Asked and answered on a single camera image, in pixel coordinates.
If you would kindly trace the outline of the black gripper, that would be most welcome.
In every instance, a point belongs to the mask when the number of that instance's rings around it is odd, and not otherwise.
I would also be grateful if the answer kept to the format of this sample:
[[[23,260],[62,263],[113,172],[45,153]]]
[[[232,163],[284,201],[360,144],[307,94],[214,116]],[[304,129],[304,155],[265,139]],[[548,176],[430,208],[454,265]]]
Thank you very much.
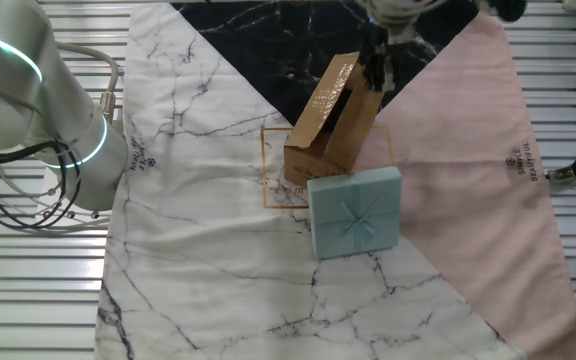
[[[362,29],[360,64],[366,86],[371,91],[395,90],[401,58],[412,42],[411,38],[402,35],[391,38],[388,31],[381,27]]]

